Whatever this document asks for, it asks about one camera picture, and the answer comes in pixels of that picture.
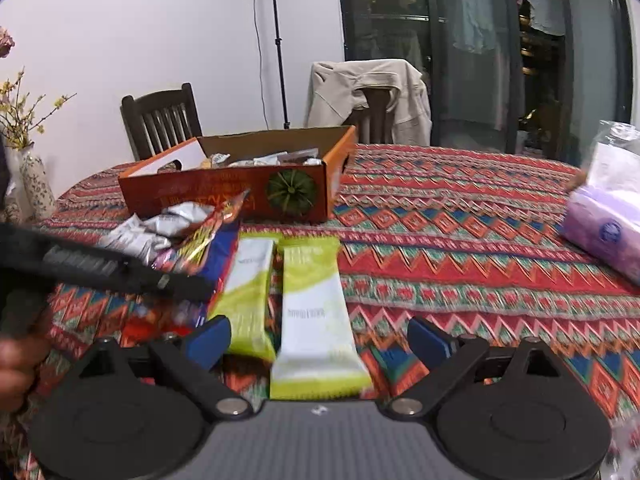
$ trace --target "green and white snack bar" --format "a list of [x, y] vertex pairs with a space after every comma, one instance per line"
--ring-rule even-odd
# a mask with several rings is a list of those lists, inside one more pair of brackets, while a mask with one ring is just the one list
[[240, 235], [225, 289], [209, 313], [209, 319], [221, 314], [228, 317], [231, 323], [229, 354], [258, 357], [272, 363], [276, 352], [264, 329], [264, 317], [273, 250], [280, 235], [270, 235]]
[[282, 346], [271, 368], [271, 399], [326, 399], [369, 388], [340, 284], [340, 241], [290, 238], [280, 247]]

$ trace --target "tablecloth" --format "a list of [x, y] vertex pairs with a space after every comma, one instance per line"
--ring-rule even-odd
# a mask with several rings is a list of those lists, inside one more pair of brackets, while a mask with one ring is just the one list
[[[128, 217], [125, 166], [83, 180], [41, 227], [92, 243]], [[564, 183], [575, 168], [549, 160], [443, 148], [359, 145], [322, 225], [248, 223], [246, 230], [340, 237], [338, 265], [360, 355], [376, 395], [398, 394], [427, 370], [408, 351], [411, 316], [495, 345], [547, 341], [610, 418], [640, 403], [638, 288], [559, 237]], [[60, 285], [50, 309], [54, 350], [25, 413], [4, 425], [10, 465], [38, 478], [25, 430], [70, 362], [97, 336], [120, 337], [135, 298]], [[278, 333], [278, 280], [268, 329]], [[227, 384], [257, 402], [261, 364], [225, 358]]]

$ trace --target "glass door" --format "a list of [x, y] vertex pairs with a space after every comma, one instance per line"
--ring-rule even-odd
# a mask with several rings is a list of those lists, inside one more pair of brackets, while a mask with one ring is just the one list
[[405, 59], [431, 89], [427, 0], [342, 0], [346, 60]]
[[524, 107], [516, 0], [435, 0], [440, 145], [513, 152]]

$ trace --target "purple tissue package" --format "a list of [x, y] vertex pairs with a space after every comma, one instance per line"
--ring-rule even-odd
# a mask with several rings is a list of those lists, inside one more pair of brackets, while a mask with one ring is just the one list
[[562, 235], [640, 285], [640, 207], [582, 186], [569, 196]]

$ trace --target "wooden chair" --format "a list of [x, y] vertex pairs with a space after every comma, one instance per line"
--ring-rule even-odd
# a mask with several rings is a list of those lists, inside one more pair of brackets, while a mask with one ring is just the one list
[[191, 84], [122, 99], [122, 118], [138, 160], [202, 135]]
[[358, 127], [358, 142], [361, 144], [392, 144], [393, 115], [386, 113], [391, 92], [383, 88], [364, 88], [362, 92], [367, 98], [369, 108], [354, 110], [344, 124]]

